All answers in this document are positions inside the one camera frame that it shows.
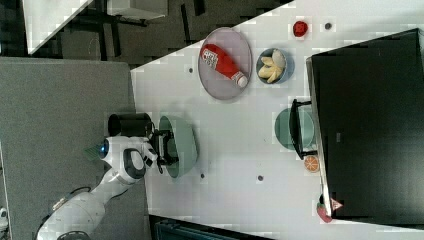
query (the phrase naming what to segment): red ketchup bottle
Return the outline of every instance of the red ketchup bottle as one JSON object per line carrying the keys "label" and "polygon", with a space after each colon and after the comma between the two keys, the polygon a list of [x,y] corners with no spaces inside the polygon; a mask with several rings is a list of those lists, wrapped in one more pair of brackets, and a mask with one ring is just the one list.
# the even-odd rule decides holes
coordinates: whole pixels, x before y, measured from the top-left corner
{"label": "red ketchup bottle", "polygon": [[239,87],[247,85],[247,78],[239,70],[233,59],[220,47],[215,44],[206,44],[200,50],[200,57],[211,68],[233,80]]}

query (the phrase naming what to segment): black chair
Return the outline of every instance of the black chair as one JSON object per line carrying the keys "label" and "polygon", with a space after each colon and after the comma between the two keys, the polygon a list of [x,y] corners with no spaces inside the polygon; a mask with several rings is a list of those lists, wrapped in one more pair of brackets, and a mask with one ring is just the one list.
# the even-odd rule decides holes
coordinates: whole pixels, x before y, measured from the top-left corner
{"label": "black chair", "polygon": [[124,19],[122,16],[111,16],[107,14],[107,0],[94,0],[94,9],[86,8],[76,16],[68,25],[70,31],[88,31],[99,34],[101,60],[107,61],[106,41],[104,25],[110,24],[112,30],[114,56],[121,55],[118,24],[128,24],[146,27],[144,19],[133,21]]}

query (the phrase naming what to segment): plate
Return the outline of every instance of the plate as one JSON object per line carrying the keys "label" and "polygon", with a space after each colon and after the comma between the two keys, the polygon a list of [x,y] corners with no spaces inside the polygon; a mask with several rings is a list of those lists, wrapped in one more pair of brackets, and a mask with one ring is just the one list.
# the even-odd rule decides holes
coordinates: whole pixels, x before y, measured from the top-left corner
{"label": "plate", "polygon": [[[309,113],[305,110],[299,109],[299,118],[302,129],[303,147],[307,148],[311,145],[314,139],[314,123],[312,122],[312,118]],[[290,109],[288,108],[278,114],[274,126],[275,136],[285,148],[295,150],[290,136],[289,119]]]}
{"label": "plate", "polygon": [[[218,28],[205,39],[206,44],[215,44],[222,48],[237,64],[240,71],[250,82],[252,72],[252,53],[246,39],[231,28]],[[200,81],[206,92],[219,100],[229,100],[240,95],[249,83],[240,88],[235,81],[209,67],[198,55],[198,69]]]}

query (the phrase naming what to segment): food in bowl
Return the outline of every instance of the food in bowl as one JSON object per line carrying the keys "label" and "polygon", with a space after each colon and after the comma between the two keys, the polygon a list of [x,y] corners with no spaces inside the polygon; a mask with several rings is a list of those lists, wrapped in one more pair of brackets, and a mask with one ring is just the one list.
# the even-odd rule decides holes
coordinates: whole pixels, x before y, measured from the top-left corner
{"label": "food in bowl", "polygon": [[286,68],[286,59],[278,49],[273,50],[271,57],[261,57],[261,61],[264,65],[258,75],[267,79],[267,83],[273,83],[279,79]]}

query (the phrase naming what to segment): black cup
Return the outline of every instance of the black cup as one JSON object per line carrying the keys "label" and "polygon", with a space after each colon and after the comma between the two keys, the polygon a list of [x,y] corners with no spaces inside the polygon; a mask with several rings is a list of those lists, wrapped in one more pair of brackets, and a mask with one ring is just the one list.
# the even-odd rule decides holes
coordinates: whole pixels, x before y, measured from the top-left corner
{"label": "black cup", "polygon": [[147,113],[112,114],[108,121],[111,137],[121,134],[126,137],[146,137],[146,126],[151,122]]}

